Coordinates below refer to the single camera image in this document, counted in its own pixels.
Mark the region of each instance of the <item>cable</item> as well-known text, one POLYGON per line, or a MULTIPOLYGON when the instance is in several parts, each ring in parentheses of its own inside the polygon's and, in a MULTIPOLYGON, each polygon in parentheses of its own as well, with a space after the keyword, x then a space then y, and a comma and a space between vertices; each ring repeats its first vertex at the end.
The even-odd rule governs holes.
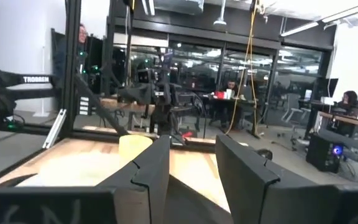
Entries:
POLYGON ((17 116, 18 118, 20 118, 20 119, 22 120, 22 125, 25 125, 25 119, 24 119, 22 116, 20 116, 20 115, 18 115, 18 114, 13 114, 13 118, 14 118, 15 116, 17 116))
MULTIPOLYGON (((252 77, 252 36, 253 36, 252 31, 254 30, 256 9, 257 9, 257 7, 254 7, 254 11, 251 14, 251 25, 250 25, 249 39, 248 39, 248 44, 247 44, 246 56, 245 56, 245 59, 244 59, 244 61, 246 62, 247 61, 247 56, 248 56, 248 53, 249 53, 249 50, 250 50, 251 86, 252 86, 252 93, 254 95, 254 103, 255 103, 255 105, 254 105, 254 121, 256 121, 256 112, 255 111, 256 111, 256 107, 257 107, 257 102, 256 102, 256 96, 255 96, 254 79, 252 77)), ((244 79, 244 72, 245 72, 245 69, 243 69, 242 72, 241 72, 240 85, 242 83, 242 80, 244 79)), ((234 117, 236 115, 237 101, 239 99, 239 95, 240 95, 240 89, 237 91, 237 96, 236 96, 236 99, 234 100, 234 111, 233 111, 233 115, 232 115, 232 118, 231 118, 229 129, 226 131, 226 133, 224 133, 226 135, 229 134, 230 130, 233 127, 234 117)))

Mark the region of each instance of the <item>person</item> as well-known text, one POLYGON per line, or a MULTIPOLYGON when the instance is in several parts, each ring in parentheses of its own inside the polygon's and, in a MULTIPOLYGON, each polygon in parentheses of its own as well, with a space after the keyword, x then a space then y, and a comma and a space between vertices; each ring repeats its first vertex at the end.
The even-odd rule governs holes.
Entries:
MULTIPOLYGON (((229 80, 226 85, 224 85, 220 91, 226 91, 227 89, 232 90, 234 96, 237 96, 239 91, 239 87, 236 84, 235 80, 229 80)), ((221 127, 227 128, 228 125, 231 123, 231 119, 234 113, 234 102, 233 101, 217 101, 216 105, 216 112, 221 120, 221 127)), ((236 115, 240 115, 241 111, 236 110, 236 115)), ((232 125, 232 129, 234 129, 238 123, 238 118, 240 116, 236 116, 232 125)))
POLYGON ((347 115, 352 115, 352 109, 356 108, 357 104, 357 93, 355 91, 346 91, 343 94, 342 101, 340 101, 337 105, 339 108, 346 110, 347 115))
MULTIPOLYGON (((80 31, 78 34, 78 52, 82 52, 85 49, 85 42, 86 38, 88 36, 88 33, 86 32, 86 28, 84 24, 80 24, 80 31)), ((55 51, 55 54, 53 56, 53 74, 56 75, 57 82, 54 83, 55 87, 55 94, 57 99, 58 108, 61 108, 62 105, 62 88, 63 83, 65 79, 65 69, 66 69, 66 53, 67 50, 67 44, 66 39, 63 38, 61 41, 59 41, 57 45, 57 49, 55 51)))
MULTIPOLYGON (((355 91, 347 91, 343 94, 342 101, 337 104, 337 107, 344 109, 345 115, 355 116, 353 109, 358 107, 357 93, 355 91)), ((336 132, 343 136, 352 137, 354 132, 354 124, 349 124, 339 121, 337 124, 336 132)))

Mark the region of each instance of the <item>wooden block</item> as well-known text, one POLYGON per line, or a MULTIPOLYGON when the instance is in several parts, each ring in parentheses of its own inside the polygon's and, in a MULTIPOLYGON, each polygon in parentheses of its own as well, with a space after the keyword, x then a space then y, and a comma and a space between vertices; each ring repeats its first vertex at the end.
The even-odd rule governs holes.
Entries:
POLYGON ((148 137, 131 134, 119 138, 118 154, 119 163, 122 166, 135 159, 140 153, 153 144, 148 137))

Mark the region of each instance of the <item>fluorescent light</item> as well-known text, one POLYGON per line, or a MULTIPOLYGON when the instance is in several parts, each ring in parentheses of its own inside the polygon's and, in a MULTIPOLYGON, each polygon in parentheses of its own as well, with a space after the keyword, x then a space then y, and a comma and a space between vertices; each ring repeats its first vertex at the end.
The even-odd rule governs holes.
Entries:
POLYGON ((336 20, 339 20, 339 19, 349 17, 349 16, 351 16, 353 14, 357 14, 357 13, 358 13, 358 6, 354 7, 354 8, 351 8, 351 9, 348 9, 348 10, 343 11, 343 12, 337 13, 335 15, 329 16, 327 18, 324 18, 321 21, 324 22, 324 23, 329 23, 329 22, 333 22, 333 21, 336 21, 336 20))
POLYGON ((149 6, 150 6, 150 15, 155 15, 155 9, 154 9, 154 0, 149 0, 149 6))
POLYGON ((303 26, 299 26, 299 27, 297 27, 295 29, 286 31, 286 32, 280 34, 280 37, 286 37, 286 36, 289 36, 289 35, 292 35, 292 34, 296 34, 296 33, 302 32, 304 30, 316 27, 316 26, 318 26, 317 22, 310 22, 310 23, 305 24, 303 26))
POLYGON ((148 16, 149 10, 147 10, 146 0, 142 0, 142 5, 143 5, 144 13, 148 16))
POLYGON ((310 65, 310 66, 306 66, 306 70, 309 70, 309 71, 315 71, 315 70, 318 70, 318 65, 310 65))
POLYGON ((221 50, 212 50, 210 52, 206 53, 207 57, 217 57, 220 56, 222 54, 221 50))
POLYGON ((279 56, 284 56, 284 57, 291 57, 292 56, 292 53, 289 52, 289 51, 286 51, 286 50, 280 50, 278 52, 278 55, 279 56))

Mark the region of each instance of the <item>wooden table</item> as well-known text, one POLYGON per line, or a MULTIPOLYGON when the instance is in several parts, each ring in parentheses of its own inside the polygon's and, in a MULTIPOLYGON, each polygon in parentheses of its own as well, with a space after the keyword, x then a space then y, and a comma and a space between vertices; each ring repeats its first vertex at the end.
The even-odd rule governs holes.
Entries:
POLYGON ((352 116, 346 116, 346 115, 336 115, 336 114, 330 114, 325 112, 319 112, 320 116, 328 119, 335 119, 338 121, 342 121, 348 124, 354 124, 358 125, 358 119, 352 116))
MULTIPOLYGON (((29 162, 26 162, 1 177, 0 183, 23 175, 37 174, 41 167, 47 164, 51 159, 93 152, 117 155, 118 145, 97 141, 64 139, 54 147, 51 147, 29 162)), ((170 174, 218 204, 223 209, 229 211, 214 154, 171 150, 170 174)))
MULTIPOLYGON (((133 112, 144 113, 146 111, 145 105, 138 105, 136 103, 119 103, 117 99, 112 98, 101 98, 100 103, 104 108, 108 109, 127 109, 133 112)), ((154 105, 149 105, 149 114, 154 111, 154 105)))
MULTIPOLYGON (((91 130, 91 131, 103 131, 103 132, 110 132, 110 133, 117 133, 117 131, 113 128, 99 128, 96 126, 84 126, 83 129, 85 130, 91 130)), ((154 133, 143 133, 140 131, 128 131, 129 134, 138 134, 141 136, 146 136, 149 138, 154 138, 157 135, 154 133)), ((187 141, 189 142, 198 142, 198 143, 206 143, 206 144, 215 144, 215 139, 203 139, 203 138, 186 138, 187 141)), ((248 146, 247 143, 244 142, 239 142, 240 144, 242 144, 243 146, 248 146)))

